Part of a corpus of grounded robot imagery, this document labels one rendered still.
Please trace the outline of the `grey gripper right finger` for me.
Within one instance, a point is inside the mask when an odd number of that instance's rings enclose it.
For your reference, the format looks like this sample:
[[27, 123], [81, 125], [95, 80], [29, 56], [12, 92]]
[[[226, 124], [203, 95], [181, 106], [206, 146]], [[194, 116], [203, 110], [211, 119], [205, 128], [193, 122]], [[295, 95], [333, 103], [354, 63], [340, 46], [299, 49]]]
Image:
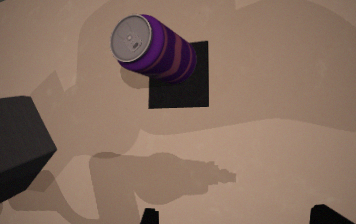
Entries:
[[311, 208], [309, 224], [355, 224], [325, 204]]

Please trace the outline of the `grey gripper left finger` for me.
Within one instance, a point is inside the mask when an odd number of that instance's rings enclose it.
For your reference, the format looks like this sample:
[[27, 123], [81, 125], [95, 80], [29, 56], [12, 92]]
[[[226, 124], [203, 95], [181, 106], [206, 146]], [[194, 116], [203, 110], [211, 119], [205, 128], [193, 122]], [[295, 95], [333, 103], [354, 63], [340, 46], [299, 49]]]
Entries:
[[155, 208], [145, 208], [140, 224], [159, 224], [159, 211], [155, 211]]

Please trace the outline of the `purple drink can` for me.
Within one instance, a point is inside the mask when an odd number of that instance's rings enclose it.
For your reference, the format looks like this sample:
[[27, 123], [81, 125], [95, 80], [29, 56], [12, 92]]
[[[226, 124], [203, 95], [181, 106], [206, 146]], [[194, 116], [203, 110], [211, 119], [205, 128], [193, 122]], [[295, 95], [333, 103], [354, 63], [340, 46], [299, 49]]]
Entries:
[[110, 36], [110, 50], [127, 70], [179, 84], [193, 73], [193, 46], [156, 18], [132, 14], [122, 18]]

